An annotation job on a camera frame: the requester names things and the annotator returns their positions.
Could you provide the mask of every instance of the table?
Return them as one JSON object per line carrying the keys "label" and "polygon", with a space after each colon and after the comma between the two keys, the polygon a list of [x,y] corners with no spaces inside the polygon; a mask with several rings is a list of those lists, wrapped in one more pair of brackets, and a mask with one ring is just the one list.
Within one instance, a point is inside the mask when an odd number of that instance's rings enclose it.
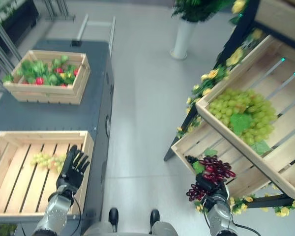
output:
{"label": "table", "polygon": [[[88,83],[79,106],[67,104],[22,103],[10,93],[0,99],[1,130],[88,130],[94,140],[88,188],[82,216],[82,232],[101,218],[104,178],[107,164],[110,117],[114,93],[107,42],[83,41],[73,46],[70,40],[43,40],[36,50],[86,53],[91,67]],[[39,219],[4,217],[0,222],[32,222]]]}

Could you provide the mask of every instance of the empty wooden crate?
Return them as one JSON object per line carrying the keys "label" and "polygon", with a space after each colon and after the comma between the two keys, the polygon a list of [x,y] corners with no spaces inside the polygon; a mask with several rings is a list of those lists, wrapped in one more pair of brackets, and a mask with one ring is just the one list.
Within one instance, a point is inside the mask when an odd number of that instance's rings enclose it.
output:
{"label": "empty wooden crate", "polygon": [[[257,155],[228,127],[208,111],[209,104],[225,89],[253,89],[269,98],[278,120],[266,143],[272,151]],[[268,36],[210,94],[196,104],[205,121],[172,146],[193,171],[185,156],[200,157],[206,148],[216,149],[237,174],[227,182],[232,196],[250,194],[273,181],[295,199],[295,50]]]}
{"label": "empty wooden crate", "polygon": [[[22,62],[25,60],[42,60],[50,68],[52,60],[60,59],[61,56],[68,56],[69,58],[66,63],[79,68],[72,85],[62,87],[22,84],[24,76],[20,76],[17,73],[22,66]],[[14,77],[14,82],[4,83],[3,85],[20,102],[80,104],[89,79],[90,67],[86,54],[30,50],[17,64],[11,74]]]}
{"label": "empty wooden crate", "polygon": [[[77,145],[92,160],[94,142],[87,131],[0,132],[0,217],[43,215],[48,197],[56,191],[59,174],[31,163],[39,152],[66,154]],[[89,167],[75,195],[83,211]],[[78,214],[74,204],[69,214]]]}

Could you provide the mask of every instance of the grape leaf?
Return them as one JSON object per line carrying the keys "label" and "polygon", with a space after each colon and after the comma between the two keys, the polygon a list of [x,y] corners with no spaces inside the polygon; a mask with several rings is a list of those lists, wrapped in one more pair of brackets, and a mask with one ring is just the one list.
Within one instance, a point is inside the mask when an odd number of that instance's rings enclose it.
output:
{"label": "grape leaf", "polygon": [[201,165],[199,161],[192,163],[192,167],[195,170],[196,174],[202,173],[202,171],[205,170],[205,167]]}
{"label": "grape leaf", "polygon": [[204,155],[212,157],[214,155],[217,155],[217,150],[207,148],[204,152]]}
{"label": "grape leaf", "polygon": [[266,144],[264,140],[260,142],[255,142],[253,145],[250,146],[258,155],[262,155],[267,151],[270,151],[271,148]]}
{"label": "grape leaf", "polygon": [[250,127],[251,117],[248,114],[232,114],[231,124],[235,134],[240,135],[242,131]]}

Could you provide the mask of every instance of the white vase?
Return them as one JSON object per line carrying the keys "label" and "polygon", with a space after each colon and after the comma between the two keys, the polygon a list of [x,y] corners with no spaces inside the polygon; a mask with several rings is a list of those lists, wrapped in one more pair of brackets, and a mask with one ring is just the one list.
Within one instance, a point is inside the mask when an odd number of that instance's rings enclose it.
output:
{"label": "white vase", "polygon": [[170,54],[173,58],[183,60],[187,57],[187,49],[197,22],[190,22],[180,19],[175,47]]}

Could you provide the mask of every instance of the green grapes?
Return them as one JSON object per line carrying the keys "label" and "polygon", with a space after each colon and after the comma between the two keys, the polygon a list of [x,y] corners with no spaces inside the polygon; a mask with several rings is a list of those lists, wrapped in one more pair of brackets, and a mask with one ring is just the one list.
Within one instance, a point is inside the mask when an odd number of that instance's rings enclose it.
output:
{"label": "green grapes", "polygon": [[66,159],[66,154],[61,154],[53,156],[46,153],[38,153],[33,156],[33,160],[30,162],[31,165],[38,165],[41,168],[47,168],[49,170],[57,171],[58,174],[63,168],[64,161]]}
{"label": "green grapes", "polygon": [[242,92],[228,88],[210,103],[208,110],[231,130],[234,128],[230,122],[233,114],[251,115],[250,127],[239,135],[248,145],[268,139],[274,130],[271,123],[277,120],[271,102],[251,89]]}

